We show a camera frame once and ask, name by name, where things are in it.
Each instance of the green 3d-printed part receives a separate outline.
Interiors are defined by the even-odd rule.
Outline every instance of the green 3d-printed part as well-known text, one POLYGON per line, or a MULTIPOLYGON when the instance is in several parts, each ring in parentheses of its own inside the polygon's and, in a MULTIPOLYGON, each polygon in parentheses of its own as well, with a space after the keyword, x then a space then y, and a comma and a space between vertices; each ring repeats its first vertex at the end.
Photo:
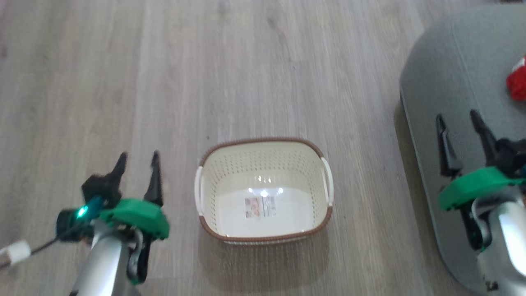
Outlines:
POLYGON ((488 166, 453 180, 438 195, 438 201, 442 210, 454 210, 505 186, 523 183, 526 183, 526 179, 510 179, 495 166, 488 166))
POLYGON ((161 208, 144 200, 121 199, 115 208, 103 210, 100 218, 110 225, 124 223, 135 226, 154 239, 164 240, 170 232, 170 225, 161 208))

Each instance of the basket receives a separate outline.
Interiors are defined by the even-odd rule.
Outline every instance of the basket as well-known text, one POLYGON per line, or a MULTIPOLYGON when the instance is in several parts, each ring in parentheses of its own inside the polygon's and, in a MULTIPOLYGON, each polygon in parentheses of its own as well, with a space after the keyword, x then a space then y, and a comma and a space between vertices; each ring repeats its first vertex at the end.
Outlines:
POLYGON ((300 139, 252 139, 210 149, 197 169, 203 228, 233 244, 299 240, 327 225, 334 197, 321 151, 300 139))

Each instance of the sticker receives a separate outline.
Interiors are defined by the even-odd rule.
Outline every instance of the sticker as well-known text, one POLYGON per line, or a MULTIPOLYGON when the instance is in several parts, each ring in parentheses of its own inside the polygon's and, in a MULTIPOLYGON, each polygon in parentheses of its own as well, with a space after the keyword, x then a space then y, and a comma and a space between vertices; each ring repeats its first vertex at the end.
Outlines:
POLYGON ((276 200, 274 196, 268 195, 261 198, 245 199, 246 218, 267 218, 276 215, 276 200))

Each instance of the red object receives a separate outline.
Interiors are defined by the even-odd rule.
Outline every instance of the red object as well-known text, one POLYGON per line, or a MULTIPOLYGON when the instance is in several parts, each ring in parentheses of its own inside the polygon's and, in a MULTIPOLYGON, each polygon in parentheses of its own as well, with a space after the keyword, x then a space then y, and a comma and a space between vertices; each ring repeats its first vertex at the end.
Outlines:
POLYGON ((506 86, 510 89, 511 98, 515 101, 526 101, 526 65, 524 64, 526 57, 523 58, 513 72, 506 79, 506 86))

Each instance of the wooden floor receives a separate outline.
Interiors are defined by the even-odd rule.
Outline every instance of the wooden floor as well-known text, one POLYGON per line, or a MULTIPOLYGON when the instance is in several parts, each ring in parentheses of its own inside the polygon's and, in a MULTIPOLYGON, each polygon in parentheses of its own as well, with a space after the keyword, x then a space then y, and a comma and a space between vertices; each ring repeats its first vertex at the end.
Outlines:
MULTIPOLYGON (((159 149, 171 236, 144 295, 466 295, 434 243, 398 77, 432 22, 491 2, 1 0, 0 245, 53 237, 122 151, 122 190, 142 196, 159 149), (198 159, 259 136, 325 153, 326 230, 246 249, 201 229, 198 159)), ((0 294, 66 295, 87 253, 53 246, 0 272, 0 294)))

